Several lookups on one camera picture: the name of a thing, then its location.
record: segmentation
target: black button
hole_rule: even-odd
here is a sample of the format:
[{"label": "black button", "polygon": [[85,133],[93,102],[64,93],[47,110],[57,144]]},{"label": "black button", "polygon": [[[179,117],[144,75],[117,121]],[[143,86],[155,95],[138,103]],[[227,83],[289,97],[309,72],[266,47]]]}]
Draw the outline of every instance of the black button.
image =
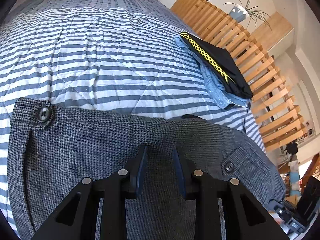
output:
[{"label": "black button", "polygon": [[233,165],[232,162],[228,162],[226,163],[226,165],[224,166],[224,169],[226,170],[226,172],[233,172],[235,169],[235,166]]},{"label": "black button", "polygon": [[51,110],[47,107],[42,107],[38,110],[37,119],[39,122],[46,122],[50,119]]}]

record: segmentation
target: bed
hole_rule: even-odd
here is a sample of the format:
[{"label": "bed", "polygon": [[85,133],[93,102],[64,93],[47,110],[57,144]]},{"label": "bed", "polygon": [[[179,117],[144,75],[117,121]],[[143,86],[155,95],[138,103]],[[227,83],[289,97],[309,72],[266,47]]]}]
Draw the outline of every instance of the bed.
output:
[{"label": "bed", "polygon": [[251,111],[217,107],[197,62],[175,43],[192,30],[157,0],[28,0],[0,27],[0,208],[17,232],[7,185],[10,116],[20,97],[165,119],[193,114],[245,132]]}]

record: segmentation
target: wooden slatted headboard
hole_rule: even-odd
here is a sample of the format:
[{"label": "wooden slatted headboard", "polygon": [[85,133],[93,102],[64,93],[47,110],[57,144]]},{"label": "wooden slatted headboard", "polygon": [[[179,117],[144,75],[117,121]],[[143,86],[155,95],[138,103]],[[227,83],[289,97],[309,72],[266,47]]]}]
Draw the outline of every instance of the wooden slatted headboard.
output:
[{"label": "wooden slatted headboard", "polygon": [[[285,77],[275,66],[254,37],[221,9],[206,0],[177,0],[171,11],[188,24],[204,41],[229,51],[236,65],[244,75],[253,92],[252,113],[256,123],[274,121],[260,127],[267,151],[303,136],[307,129],[303,126],[303,117],[298,114],[299,106],[293,104],[290,87],[285,85]],[[277,89],[269,99],[266,95]],[[275,106],[269,112],[268,106]]]}]

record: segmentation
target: mattress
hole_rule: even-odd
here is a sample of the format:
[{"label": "mattress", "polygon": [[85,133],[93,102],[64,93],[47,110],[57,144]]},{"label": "mattress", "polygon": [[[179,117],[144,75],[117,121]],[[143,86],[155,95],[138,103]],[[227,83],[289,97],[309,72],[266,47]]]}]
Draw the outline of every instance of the mattress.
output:
[{"label": "mattress", "polygon": [[245,132],[251,111],[217,107],[197,62],[175,44],[192,31],[157,0],[28,0],[0,27],[0,208],[10,208],[7,155],[17,98],[165,119],[193,114]]}]

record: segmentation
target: blue and white striped fabric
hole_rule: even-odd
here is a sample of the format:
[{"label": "blue and white striped fabric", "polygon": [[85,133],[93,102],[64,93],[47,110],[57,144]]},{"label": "blue and white striped fabric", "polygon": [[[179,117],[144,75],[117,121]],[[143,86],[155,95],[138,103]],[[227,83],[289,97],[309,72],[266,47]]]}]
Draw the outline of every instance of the blue and white striped fabric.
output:
[{"label": "blue and white striped fabric", "polygon": [[222,111],[175,37],[191,30],[157,0],[29,0],[0,27],[0,207],[17,98],[166,119],[194,114],[243,130],[264,149],[252,113]]}]

